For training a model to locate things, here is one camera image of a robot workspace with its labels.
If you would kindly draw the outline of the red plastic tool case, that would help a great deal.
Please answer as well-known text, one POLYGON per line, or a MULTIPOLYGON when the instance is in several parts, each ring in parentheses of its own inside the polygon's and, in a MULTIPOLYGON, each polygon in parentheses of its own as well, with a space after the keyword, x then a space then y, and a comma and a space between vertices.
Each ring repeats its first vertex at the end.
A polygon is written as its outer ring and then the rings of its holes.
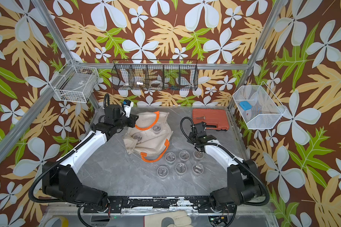
POLYGON ((193 109, 192 120, 194 124, 204 122, 208 130, 228 131, 230 128, 226 110, 223 109, 193 109))

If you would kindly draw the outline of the clear seed jar stack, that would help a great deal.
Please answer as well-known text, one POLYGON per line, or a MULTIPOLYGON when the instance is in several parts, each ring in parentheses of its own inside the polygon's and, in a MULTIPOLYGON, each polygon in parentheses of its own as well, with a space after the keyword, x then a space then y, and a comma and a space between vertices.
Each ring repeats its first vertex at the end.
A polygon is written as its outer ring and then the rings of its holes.
POLYGON ((137 140, 137 142, 140 142, 141 140, 142 140, 142 134, 140 134, 140 133, 135 133, 134 135, 133 135, 133 139, 134 140, 137 140))
POLYGON ((160 124, 155 124, 153 127, 152 127, 152 131, 155 133, 155 134, 159 134, 161 131, 162 131, 162 126, 160 124))

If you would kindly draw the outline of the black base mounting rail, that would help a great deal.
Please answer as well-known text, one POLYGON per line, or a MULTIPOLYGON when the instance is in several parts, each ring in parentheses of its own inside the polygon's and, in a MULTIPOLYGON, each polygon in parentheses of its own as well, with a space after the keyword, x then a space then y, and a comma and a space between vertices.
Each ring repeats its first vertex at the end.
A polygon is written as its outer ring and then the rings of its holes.
POLYGON ((210 196, 109 196, 110 214, 151 213, 184 210, 196 214, 223 214, 235 211, 235 205, 217 205, 210 196))

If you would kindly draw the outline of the beige canvas bag orange handles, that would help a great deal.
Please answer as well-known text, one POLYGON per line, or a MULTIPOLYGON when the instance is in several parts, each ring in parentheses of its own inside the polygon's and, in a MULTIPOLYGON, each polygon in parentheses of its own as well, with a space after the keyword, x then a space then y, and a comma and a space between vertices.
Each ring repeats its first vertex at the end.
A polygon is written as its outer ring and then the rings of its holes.
POLYGON ((146 163, 159 161, 167 152, 170 146, 170 139, 173 134, 167 123, 168 112, 142 112, 138 114, 134 128, 128 128, 123 136, 123 141, 128 154, 137 154, 146 163), (162 126, 162 131, 155 134, 152 127, 155 124, 162 126), (135 133, 142 134, 142 140, 137 142, 133 139, 135 133))

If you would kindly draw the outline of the white mesh basket right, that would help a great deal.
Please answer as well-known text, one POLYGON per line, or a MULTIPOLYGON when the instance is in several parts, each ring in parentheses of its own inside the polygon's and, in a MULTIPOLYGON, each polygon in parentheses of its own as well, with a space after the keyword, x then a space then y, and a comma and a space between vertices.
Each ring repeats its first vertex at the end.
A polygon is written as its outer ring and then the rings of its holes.
POLYGON ((285 114, 287 108, 277 98, 272 89, 261 85, 244 85, 234 92, 233 99, 246 126, 250 130, 273 129, 285 114), (239 103, 248 101, 253 107, 244 111, 239 103))

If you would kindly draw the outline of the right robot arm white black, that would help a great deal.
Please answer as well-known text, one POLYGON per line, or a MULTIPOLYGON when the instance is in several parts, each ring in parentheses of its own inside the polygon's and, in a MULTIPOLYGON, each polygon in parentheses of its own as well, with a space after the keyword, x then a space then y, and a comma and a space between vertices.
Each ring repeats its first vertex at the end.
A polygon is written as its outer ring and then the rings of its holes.
POLYGON ((209 204, 213 210, 225 206, 264 206, 270 201, 267 186, 260 179, 257 165, 244 160, 223 146, 215 136, 206 133, 206 123, 194 123, 190 117, 180 122, 182 134, 196 151, 210 155, 227 172, 227 186, 210 193, 209 204))

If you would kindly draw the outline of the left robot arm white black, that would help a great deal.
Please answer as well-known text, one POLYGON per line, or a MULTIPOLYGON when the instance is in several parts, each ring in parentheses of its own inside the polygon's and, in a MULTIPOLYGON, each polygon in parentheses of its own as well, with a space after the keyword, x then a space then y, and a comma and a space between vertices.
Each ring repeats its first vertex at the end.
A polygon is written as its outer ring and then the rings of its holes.
POLYGON ((113 135, 124 128, 134 128, 138 115, 132 114, 133 102, 104 105, 105 114, 97 124, 91 124, 89 134, 65 156, 43 166, 42 174, 28 190, 28 197, 36 203, 69 202, 90 207, 95 211, 108 208, 108 194, 83 185, 77 174, 87 159, 113 135))

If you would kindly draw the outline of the blue object in basket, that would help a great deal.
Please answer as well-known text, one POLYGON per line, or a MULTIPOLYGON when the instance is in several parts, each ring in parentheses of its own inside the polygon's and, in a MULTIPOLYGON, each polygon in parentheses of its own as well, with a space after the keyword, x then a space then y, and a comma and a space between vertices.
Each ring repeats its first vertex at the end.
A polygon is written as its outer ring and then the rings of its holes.
POLYGON ((248 102, 248 101, 242 101, 239 103, 239 106, 244 110, 244 111, 248 111, 252 109, 252 105, 248 102))

